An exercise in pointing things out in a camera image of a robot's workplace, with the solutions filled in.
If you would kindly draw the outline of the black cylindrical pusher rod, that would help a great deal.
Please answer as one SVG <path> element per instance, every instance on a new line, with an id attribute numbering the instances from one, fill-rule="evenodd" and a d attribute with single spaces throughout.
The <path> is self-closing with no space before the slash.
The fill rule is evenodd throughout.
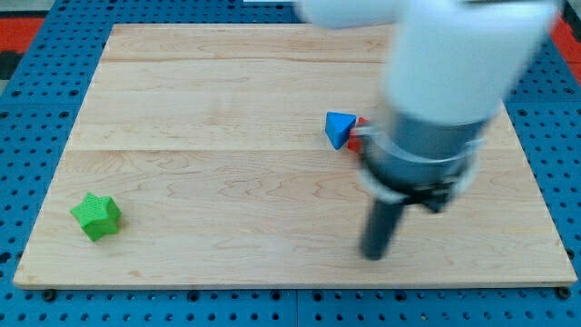
<path id="1" fill-rule="evenodd" d="M 396 231 L 405 205 L 376 199 L 371 205 L 368 220 L 360 241 L 362 255 L 372 261 L 383 257 Z"/>

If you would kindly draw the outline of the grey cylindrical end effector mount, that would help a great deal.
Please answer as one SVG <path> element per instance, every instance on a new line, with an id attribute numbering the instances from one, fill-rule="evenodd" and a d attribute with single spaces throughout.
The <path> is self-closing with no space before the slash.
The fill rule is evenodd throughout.
<path id="1" fill-rule="evenodd" d="M 358 176 L 373 198 L 386 204 L 422 204 L 439 213 L 474 183 L 488 119 L 444 122 L 389 104 L 357 127 Z"/>

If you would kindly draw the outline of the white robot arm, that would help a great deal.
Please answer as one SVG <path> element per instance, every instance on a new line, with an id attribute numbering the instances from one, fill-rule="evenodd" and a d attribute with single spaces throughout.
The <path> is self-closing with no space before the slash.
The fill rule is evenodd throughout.
<path id="1" fill-rule="evenodd" d="M 482 133 L 559 9 L 556 1 L 299 1 L 326 29 L 394 24 L 374 114 L 355 128 L 369 187 L 360 250 L 380 259 L 404 209 L 438 213 L 478 173 Z"/>

